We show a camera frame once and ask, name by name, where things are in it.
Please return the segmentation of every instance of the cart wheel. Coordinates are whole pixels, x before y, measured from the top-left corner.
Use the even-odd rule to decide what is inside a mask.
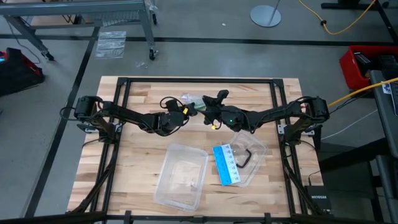
[[[45,57],[49,61],[54,61],[54,57],[50,54],[50,52],[42,53],[43,57]]]
[[[152,14],[152,21],[154,22],[154,25],[157,25],[156,14]]]
[[[156,58],[156,55],[155,55],[154,50],[150,49],[149,50],[149,59],[155,60],[155,58]]]
[[[387,8],[388,5],[389,5],[389,2],[384,2],[383,4],[381,4],[381,6],[382,6],[383,8]]]

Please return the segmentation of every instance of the gray floor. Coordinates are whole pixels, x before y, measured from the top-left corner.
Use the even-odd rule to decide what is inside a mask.
[[[361,11],[321,10],[318,1],[308,5],[328,20],[331,30],[340,30],[358,17]],[[157,37],[217,37],[283,40],[346,40],[390,42],[388,31],[378,13],[369,12],[363,20],[342,35],[331,36],[319,26],[319,20],[297,1],[281,1],[282,22],[265,29],[254,25],[249,11],[258,4],[274,5],[276,1],[240,0],[169,0],[158,1]],[[398,30],[398,9],[388,9],[394,28]],[[0,20],[0,33],[9,33]],[[140,36],[137,26],[109,27],[102,30],[126,30],[128,36]],[[92,29],[39,30],[38,34],[91,35]],[[21,43],[39,53],[30,43]],[[0,219],[15,218],[24,212],[32,186],[52,140],[64,106],[87,46],[85,41],[46,40],[56,62],[40,58],[47,76],[38,87],[0,98]],[[0,49],[18,48],[15,40],[1,39]],[[221,76],[221,77],[295,77],[300,79],[304,95],[331,102],[347,94],[340,57],[347,47],[311,47],[250,44],[188,44],[157,43],[160,51],[155,62],[148,61],[144,42],[128,42],[121,59],[98,60],[91,57],[78,96],[95,95],[103,75],[145,76]],[[30,53],[24,53],[35,60]],[[136,68],[144,61],[148,69]],[[336,112],[325,123],[323,136],[333,134],[358,118],[375,110],[374,100],[360,99]],[[67,207],[84,140],[75,123],[68,123],[36,215],[63,213]],[[360,146],[383,137],[380,120],[373,114],[344,133],[326,142]],[[331,189],[358,190],[364,184],[361,167],[325,174],[325,183],[337,183]],[[363,194],[332,191],[334,213],[339,217],[372,219],[369,200]]]

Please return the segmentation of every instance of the red box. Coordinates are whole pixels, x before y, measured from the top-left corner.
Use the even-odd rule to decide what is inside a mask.
[[[398,55],[398,47],[390,46],[350,46],[347,53],[340,58],[340,66],[346,79],[348,88],[358,90],[367,87],[370,84],[368,78],[362,76],[356,63],[354,52],[361,52],[368,59],[376,58],[381,54]]]

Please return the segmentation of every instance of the butcher block tabletop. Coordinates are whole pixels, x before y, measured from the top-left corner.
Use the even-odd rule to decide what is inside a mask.
[[[102,77],[97,95],[106,101],[112,101],[117,80],[118,77]],[[302,96],[298,79],[283,80],[287,102]],[[254,111],[272,108],[271,91],[267,83],[170,82],[131,83],[127,108],[139,113],[155,113],[165,111],[159,106],[159,101],[165,96],[180,98],[183,93],[190,93],[216,97],[220,90],[229,90],[227,99],[223,101],[225,105]],[[276,92],[278,105],[281,105],[278,88]],[[123,93],[124,87],[119,102],[122,102]],[[263,217],[264,213],[270,213],[272,217],[289,217],[275,122],[264,124],[254,134],[268,147],[264,163],[247,187],[235,187],[221,185],[212,151],[213,146],[230,141],[234,132],[225,125],[219,130],[212,130],[211,125],[203,124],[203,119],[202,114],[191,117],[187,125],[168,137],[148,134],[137,126],[126,123],[121,135],[108,214],[124,215],[126,210],[131,210],[133,215]],[[87,134],[85,141],[96,138],[98,134]],[[302,140],[313,144],[309,137],[303,136]],[[173,143],[202,149],[209,154],[200,205],[194,212],[160,205],[154,200],[164,157],[167,148]],[[317,154],[308,144],[300,144],[296,148],[302,180],[307,184],[308,175],[319,171]],[[83,148],[68,210],[77,207],[94,186],[102,149],[101,142],[93,142]],[[111,151],[112,147],[109,149],[108,161]],[[313,185],[323,185],[320,173],[313,174],[311,181]],[[97,210],[102,208],[104,186],[99,194]],[[298,192],[293,183],[292,188],[295,208],[300,212]]]

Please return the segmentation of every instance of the transparent plastic tray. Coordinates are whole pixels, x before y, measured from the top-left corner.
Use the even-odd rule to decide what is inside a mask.
[[[257,170],[264,164],[268,147],[247,131],[236,133],[232,141],[227,144],[231,145],[235,163],[241,166],[243,166],[249,157],[247,150],[251,152],[251,157],[250,160],[248,160],[248,163],[243,168],[238,167],[241,181],[233,184],[239,187],[247,187],[255,176]]]
[[[163,161],[155,201],[180,210],[195,211],[200,202],[207,161],[208,154],[201,149],[171,145]]]

